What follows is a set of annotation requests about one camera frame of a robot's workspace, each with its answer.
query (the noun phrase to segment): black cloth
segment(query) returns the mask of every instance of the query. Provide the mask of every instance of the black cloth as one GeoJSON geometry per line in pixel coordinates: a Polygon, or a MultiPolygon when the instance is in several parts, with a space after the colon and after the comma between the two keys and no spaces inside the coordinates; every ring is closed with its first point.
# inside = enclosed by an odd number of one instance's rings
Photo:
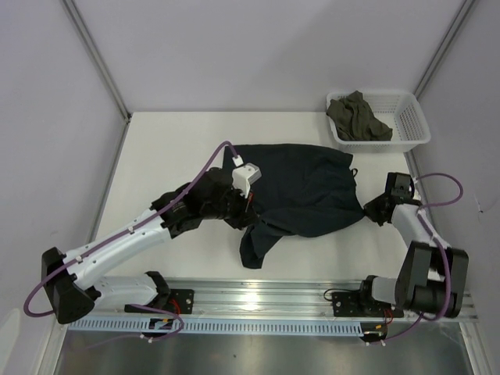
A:
{"type": "MultiPolygon", "coordinates": [[[[241,239],[243,266],[262,268],[264,256],[283,236],[318,237],[363,218],[349,169],[352,155],[311,145],[235,148],[245,163],[255,164],[262,172],[252,185],[259,222],[248,227],[241,239]]],[[[234,168],[227,148],[223,168],[234,168]]]]}

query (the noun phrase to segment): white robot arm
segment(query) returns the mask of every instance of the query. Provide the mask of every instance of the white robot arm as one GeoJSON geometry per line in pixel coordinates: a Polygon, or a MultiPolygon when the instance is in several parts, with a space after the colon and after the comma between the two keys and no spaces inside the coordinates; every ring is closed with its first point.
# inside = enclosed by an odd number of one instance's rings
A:
{"type": "Polygon", "coordinates": [[[359,301],[453,318],[462,307],[469,257],[439,236],[414,193],[410,175],[389,173],[385,192],[365,205],[372,221],[381,226],[391,223],[398,230],[408,252],[398,278],[368,276],[359,301]]]}
{"type": "Polygon", "coordinates": [[[158,272],[138,277],[103,275],[146,248],[198,228],[203,220],[222,219],[237,229],[254,223],[257,215],[250,187],[258,178],[259,168],[252,164],[240,166],[232,173],[212,168],[186,195],[183,194],[188,184],[165,193],[139,217],[107,237],[66,254],[57,248],[46,251],[42,256],[42,280],[68,266],[44,284],[57,320],[71,323],[93,308],[127,311],[130,305],[146,305],[164,309],[170,289],[158,272]],[[182,199],[172,205],[181,195],[182,199]],[[87,254],[89,249],[95,251],[87,254]]]}

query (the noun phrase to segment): laundry basket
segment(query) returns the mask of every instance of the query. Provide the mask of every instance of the laundry basket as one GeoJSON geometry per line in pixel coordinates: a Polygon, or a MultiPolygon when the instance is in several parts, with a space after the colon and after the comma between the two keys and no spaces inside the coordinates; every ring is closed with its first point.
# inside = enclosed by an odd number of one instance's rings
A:
{"type": "MultiPolygon", "coordinates": [[[[392,131],[390,141],[342,141],[334,121],[328,117],[337,148],[344,152],[408,152],[417,145],[430,141],[429,125],[423,116],[415,95],[405,91],[362,91],[373,114],[392,131]]],[[[327,109],[331,99],[344,98],[347,91],[331,92],[327,96],[327,109]]]]}

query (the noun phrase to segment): gray metal base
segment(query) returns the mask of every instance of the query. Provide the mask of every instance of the gray metal base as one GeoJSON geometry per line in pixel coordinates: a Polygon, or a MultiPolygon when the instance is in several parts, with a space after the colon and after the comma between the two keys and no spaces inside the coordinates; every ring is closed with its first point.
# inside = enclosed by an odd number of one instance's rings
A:
{"type": "MultiPolygon", "coordinates": [[[[397,328],[406,327],[400,323],[397,328]]],[[[71,331],[56,374],[472,374],[459,325],[423,324],[386,347],[357,337],[182,334],[85,350],[117,333],[71,331]]]]}

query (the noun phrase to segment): black bracket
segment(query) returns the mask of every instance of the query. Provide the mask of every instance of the black bracket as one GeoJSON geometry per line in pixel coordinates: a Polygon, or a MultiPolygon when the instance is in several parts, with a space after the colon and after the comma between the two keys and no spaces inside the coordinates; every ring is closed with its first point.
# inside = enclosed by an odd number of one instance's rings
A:
{"type": "Polygon", "coordinates": [[[334,291],[331,294],[334,316],[346,318],[384,318],[384,310],[390,309],[394,318],[402,318],[403,310],[391,309],[391,304],[363,300],[361,303],[359,291],[334,291]]]}

